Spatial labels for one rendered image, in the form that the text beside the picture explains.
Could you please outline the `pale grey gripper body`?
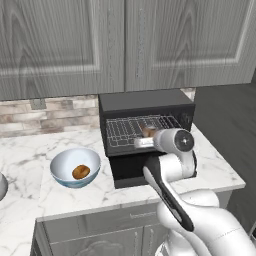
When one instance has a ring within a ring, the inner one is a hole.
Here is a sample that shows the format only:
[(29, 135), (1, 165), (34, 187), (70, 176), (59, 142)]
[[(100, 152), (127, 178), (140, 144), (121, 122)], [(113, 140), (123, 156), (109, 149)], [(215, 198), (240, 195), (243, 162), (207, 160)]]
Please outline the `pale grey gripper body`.
[(137, 149), (141, 148), (153, 148), (154, 140), (152, 137), (144, 137), (144, 138), (135, 138), (134, 139), (134, 147)]

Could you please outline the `brown toasted bread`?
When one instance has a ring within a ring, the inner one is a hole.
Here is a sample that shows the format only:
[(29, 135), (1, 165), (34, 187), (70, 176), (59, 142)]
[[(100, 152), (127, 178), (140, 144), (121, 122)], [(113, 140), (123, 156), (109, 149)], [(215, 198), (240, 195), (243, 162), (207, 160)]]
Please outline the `brown toasted bread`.
[(141, 129), (144, 137), (153, 137), (158, 131), (158, 128), (154, 125), (141, 125)]

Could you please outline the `black toaster oven door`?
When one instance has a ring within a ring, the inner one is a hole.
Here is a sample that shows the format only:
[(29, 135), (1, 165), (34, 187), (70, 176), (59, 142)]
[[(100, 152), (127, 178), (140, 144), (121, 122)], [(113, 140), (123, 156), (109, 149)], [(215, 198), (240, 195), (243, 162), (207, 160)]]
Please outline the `black toaster oven door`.
[(116, 189), (147, 185), (143, 166), (149, 157), (161, 156), (161, 152), (110, 157), (109, 162)]

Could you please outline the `black toaster oven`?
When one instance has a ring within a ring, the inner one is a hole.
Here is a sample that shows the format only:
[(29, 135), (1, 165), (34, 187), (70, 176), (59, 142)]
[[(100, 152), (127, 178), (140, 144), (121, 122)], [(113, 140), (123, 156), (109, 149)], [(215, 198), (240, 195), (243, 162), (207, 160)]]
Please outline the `black toaster oven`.
[(191, 130), (195, 104), (179, 89), (101, 94), (99, 117), (102, 140), (107, 157), (155, 152), (154, 148), (136, 149), (132, 146), (111, 147), (107, 140), (108, 119), (171, 115), (181, 125)]

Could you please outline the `brown round bread roll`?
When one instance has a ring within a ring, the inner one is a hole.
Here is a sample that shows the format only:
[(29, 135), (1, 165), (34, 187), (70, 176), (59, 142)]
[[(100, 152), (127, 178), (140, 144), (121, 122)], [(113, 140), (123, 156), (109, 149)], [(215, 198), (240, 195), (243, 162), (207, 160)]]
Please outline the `brown round bread roll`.
[(90, 168), (86, 165), (79, 165), (72, 171), (72, 176), (76, 180), (85, 178), (90, 173)]

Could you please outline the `pale blue bowl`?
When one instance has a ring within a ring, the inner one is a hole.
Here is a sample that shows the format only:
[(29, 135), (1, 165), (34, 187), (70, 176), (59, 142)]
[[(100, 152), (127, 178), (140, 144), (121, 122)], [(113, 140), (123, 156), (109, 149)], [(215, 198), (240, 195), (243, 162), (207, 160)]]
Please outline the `pale blue bowl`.
[[(75, 179), (73, 170), (79, 165), (90, 169), (89, 174), (82, 179)], [(61, 185), (69, 188), (82, 188), (91, 183), (101, 167), (101, 159), (97, 152), (89, 148), (72, 148), (57, 154), (50, 163), (53, 178)]]

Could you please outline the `grey drawer front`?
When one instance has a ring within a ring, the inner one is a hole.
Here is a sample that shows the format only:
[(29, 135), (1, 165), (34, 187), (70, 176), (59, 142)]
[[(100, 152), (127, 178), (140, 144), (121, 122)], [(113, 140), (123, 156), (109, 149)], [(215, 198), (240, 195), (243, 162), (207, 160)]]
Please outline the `grey drawer front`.
[(77, 215), (44, 222), (48, 238), (51, 242), (77, 239), (104, 232), (119, 231), (129, 228), (156, 224), (157, 217), (131, 219), (131, 214), (156, 212), (157, 204), (137, 205), (108, 211)]

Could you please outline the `grey base cupboard door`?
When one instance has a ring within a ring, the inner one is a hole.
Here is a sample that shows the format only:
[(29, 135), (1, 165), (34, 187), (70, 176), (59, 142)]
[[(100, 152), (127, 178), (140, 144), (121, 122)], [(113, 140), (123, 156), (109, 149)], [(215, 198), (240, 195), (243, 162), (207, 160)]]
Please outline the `grey base cupboard door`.
[(140, 256), (143, 228), (51, 243), (53, 256)]
[(160, 224), (147, 225), (143, 229), (142, 256), (155, 256), (158, 247), (164, 242), (168, 230)]

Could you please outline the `grey rounded object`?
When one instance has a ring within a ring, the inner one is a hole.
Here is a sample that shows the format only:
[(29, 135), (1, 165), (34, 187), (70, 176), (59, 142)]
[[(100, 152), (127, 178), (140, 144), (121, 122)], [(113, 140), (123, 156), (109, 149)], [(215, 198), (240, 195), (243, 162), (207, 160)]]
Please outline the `grey rounded object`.
[(0, 201), (5, 197), (8, 191), (8, 181), (6, 177), (0, 173)]

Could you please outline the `grey wall outlet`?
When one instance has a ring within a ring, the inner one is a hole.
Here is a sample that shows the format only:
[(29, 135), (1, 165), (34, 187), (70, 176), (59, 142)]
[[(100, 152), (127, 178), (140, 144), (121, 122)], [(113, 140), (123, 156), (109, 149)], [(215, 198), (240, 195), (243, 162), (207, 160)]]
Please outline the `grey wall outlet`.
[(46, 108), (44, 99), (31, 99), (30, 105), (33, 110), (43, 110)]

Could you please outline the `grey wall cupboard door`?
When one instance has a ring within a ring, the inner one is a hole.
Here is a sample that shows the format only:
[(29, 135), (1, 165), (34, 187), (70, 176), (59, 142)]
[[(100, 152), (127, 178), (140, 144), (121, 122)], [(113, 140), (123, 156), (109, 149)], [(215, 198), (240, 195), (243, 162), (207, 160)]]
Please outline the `grey wall cupboard door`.
[(125, 0), (125, 28), (128, 91), (245, 84), (256, 69), (256, 0)]
[[(0, 101), (124, 90), (124, 0), (0, 0)], [(114, 83), (108, 9), (114, 16)]]

